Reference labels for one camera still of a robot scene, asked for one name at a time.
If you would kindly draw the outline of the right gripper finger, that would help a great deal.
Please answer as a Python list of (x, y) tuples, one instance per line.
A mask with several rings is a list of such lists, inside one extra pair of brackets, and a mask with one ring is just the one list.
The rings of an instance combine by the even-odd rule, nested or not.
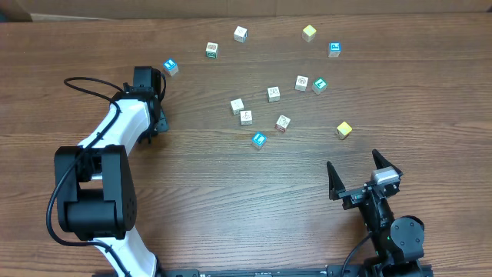
[(387, 167), (392, 167), (393, 170), (401, 177), (403, 172), (396, 166), (389, 162), (377, 149), (372, 150), (373, 160), (377, 169), (384, 169)]
[(344, 183), (341, 181), (333, 164), (327, 162), (328, 184), (329, 184), (329, 199), (338, 200), (340, 194), (346, 191)]

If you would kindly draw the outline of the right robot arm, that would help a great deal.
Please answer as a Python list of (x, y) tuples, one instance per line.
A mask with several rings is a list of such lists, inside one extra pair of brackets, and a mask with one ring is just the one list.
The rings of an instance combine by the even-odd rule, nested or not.
[[(367, 235), (348, 254), (342, 265), (328, 265), (328, 276), (410, 277), (432, 276), (424, 257), (424, 223), (412, 215), (395, 218), (387, 199), (400, 189), (403, 172), (378, 150), (372, 151), (376, 169), (371, 179), (358, 189), (347, 190), (331, 162), (327, 162), (329, 199), (342, 201), (345, 210), (359, 209)], [(350, 265), (354, 254), (372, 241), (376, 256), (361, 265)]]

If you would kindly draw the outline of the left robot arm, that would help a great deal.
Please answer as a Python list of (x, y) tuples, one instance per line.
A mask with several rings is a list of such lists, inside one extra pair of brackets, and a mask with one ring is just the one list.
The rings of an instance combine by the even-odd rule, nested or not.
[(163, 276), (158, 257), (135, 227), (137, 197), (128, 156), (136, 144), (168, 130), (161, 107), (166, 78), (156, 68), (137, 66), (133, 83), (116, 90), (96, 130), (56, 151), (46, 228), (60, 245), (98, 249), (115, 276)]

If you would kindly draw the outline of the yellow top block lower right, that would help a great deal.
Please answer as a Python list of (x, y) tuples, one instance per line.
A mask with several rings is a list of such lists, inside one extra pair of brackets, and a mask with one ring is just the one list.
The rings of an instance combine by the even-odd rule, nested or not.
[(352, 132), (352, 127), (347, 122), (342, 122), (337, 128), (336, 133), (340, 140), (343, 140), (349, 136)]

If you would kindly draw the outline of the yellow block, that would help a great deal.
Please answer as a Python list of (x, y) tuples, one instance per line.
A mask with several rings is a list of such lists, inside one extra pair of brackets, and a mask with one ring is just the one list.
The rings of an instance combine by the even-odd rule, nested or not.
[(311, 42), (316, 36), (317, 30), (312, 25), (307, 25), (302, 31), (302, 38), (306, 42)]
[(342, 122), (337, 128), (336, 133), (340, 140), (343, 140), (349, 136), (352, 132), (352, 127), (347, 122)]

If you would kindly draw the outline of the blue top block far left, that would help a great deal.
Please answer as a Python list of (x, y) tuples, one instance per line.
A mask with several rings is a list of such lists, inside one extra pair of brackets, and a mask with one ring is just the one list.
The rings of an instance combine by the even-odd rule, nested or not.
[(174, 76), (179, 71), (177, 62), (172, 58), (163, 63), (163, 68), (170, 76)]

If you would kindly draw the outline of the plain white block centre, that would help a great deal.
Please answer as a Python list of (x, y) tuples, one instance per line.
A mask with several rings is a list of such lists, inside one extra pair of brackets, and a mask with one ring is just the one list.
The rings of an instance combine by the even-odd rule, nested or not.
[(244, 110), (244, 103), (242, 102), (241, 98), (231, 100), (230, 103), (233, 115), (237, 115)]

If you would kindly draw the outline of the red edged picture block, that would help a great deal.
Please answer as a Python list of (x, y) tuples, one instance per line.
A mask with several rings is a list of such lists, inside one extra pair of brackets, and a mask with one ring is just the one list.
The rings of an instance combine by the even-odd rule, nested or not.
[(285, 115), (280, 115), (278, 120), (275, 123), (275, 128), (277, 130), (279, 130), (280, 132), (286, 132), (290, 122), (291, 122), (290, 118), (288, 118)]

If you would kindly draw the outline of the white X letter block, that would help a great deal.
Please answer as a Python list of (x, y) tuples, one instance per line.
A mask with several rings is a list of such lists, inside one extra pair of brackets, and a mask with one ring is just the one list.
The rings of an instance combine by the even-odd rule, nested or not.
[(240, 123), (241, 125), (251, 125), (253, 123), (253, 117), (251, 111), (240, 111)]

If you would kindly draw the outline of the blue L block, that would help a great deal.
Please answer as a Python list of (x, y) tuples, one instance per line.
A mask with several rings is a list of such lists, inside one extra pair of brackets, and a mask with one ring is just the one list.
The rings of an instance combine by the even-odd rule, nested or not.
[(268, 138), (266, 135), (262, 134), (261, 132), (256, 132), (255, 135), (251, 138), (251, 144), (256, 149), (261, 149), (267, 140)]

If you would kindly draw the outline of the green letter block upper left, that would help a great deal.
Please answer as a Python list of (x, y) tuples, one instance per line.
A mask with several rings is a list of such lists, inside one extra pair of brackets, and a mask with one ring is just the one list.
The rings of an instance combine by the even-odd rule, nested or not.
[(205, 49), (205, 54), (208, 58), (218, 57), (218, 44), (214, 42), (209, 42)]

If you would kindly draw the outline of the green seven block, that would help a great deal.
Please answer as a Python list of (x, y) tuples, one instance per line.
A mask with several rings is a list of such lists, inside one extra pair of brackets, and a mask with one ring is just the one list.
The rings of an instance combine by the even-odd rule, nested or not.
[(324, 78), (320, 77), (314, 80), (312, 83), (312, 90), (316, 95), (320, 95), (323, 91), (327, 89), (327, 82)]

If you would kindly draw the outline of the white picture block right centre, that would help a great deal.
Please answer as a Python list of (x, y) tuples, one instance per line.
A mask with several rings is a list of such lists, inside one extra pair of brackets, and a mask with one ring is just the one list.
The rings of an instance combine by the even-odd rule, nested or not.
[(305, 92), (307, 89), (307, 86), (308, 86), (308, 77), (298, 75), (296, 78), (294, 89), (301, 91), (301, 92)]

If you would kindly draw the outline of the white picture block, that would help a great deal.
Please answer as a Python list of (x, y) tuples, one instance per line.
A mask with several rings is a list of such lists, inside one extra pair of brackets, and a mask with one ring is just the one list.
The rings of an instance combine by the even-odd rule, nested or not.
[(308, 77), (298, 75), (296, 78), (294, 89), (301, 91), (301, 92), (305, 92), (307, 89), (307, 86), (308, 86)]
[(276, 102), (280, 100), (281, 93), (279, 88), (276, 87), (270, 87), (267, 89), (267, 96), (268, 96), (268, 101), (269, 102)]

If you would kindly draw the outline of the white block top centre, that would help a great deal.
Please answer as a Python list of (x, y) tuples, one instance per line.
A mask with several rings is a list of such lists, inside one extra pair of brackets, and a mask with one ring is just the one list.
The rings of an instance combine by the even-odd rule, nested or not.
[(234, 40), (240, 43), (244, 43), (248, 37), (248, 30), (244, 27), (238, 26), (234, 31)]

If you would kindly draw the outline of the blue top block upper right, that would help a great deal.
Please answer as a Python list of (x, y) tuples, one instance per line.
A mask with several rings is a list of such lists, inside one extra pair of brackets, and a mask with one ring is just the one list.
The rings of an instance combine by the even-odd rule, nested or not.
[(330, 42), (328, 45), (327, 55), (329, 58), (337, 58), (341, 53), (340, 42)]

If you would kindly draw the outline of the yellow top block upper right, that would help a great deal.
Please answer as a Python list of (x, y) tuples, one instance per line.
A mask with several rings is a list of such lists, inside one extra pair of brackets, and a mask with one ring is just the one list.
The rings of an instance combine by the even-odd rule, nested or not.
[(302, 38), (306, 42), (311, 42), (316, 36), (317, 30), (312, 25), (307, 25), (302, 31)]

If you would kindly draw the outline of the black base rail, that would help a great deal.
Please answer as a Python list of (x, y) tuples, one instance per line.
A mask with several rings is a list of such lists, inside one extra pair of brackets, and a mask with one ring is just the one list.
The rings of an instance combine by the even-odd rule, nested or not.
[[(349, 265), (344, 276), (363, 276), (359, 273), (360, 266)], [(199, 272), (197, 269), (160, 271), (156, 276), (163, 277), (335, 277), (340, 276), (341, 265), (329, 265), (326, 269), (278, 269), (273, 271), (209, 271)], [(434, 273), (430, 266), (423, 267), (423, 276), (431, 277)]]

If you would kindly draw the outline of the cardboard back wall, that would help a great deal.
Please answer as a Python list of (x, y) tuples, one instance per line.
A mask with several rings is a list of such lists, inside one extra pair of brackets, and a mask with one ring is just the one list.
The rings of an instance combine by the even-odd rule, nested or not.
[(488, 12), (491, 0), (1, 0), (13, 21)]

